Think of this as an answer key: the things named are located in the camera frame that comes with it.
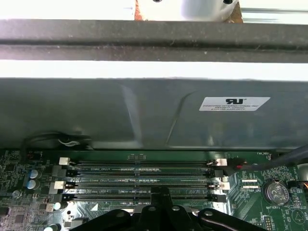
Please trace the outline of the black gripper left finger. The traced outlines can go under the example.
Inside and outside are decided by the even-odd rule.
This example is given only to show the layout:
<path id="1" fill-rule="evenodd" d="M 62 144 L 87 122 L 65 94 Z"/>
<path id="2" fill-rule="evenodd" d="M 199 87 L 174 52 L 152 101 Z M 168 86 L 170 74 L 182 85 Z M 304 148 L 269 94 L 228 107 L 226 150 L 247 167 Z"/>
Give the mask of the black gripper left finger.
<path id="1" fill-rule="evenodd" d="M 161 187 L 151 188 L 151 204 L 140 213 L 131 215 L 123 209 L 115 209 L 92 219 L 72 230 L 74 231 L 157 231 L 160 227 L 162 204 Z"/>

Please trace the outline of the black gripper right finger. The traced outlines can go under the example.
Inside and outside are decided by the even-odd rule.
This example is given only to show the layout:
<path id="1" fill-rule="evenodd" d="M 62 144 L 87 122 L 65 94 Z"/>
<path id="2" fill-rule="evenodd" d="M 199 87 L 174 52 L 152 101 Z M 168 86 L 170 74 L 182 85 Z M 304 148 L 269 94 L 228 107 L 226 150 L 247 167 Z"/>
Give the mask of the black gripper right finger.
<path id="1" fill-rule="evenodd" d="M 169 188 L 161 188 L 161 205 L 177 231 L 262 231 L 263 228 L 212 208 L 198 212 L 196 218 L 180 205 L 174 205 Z"/>

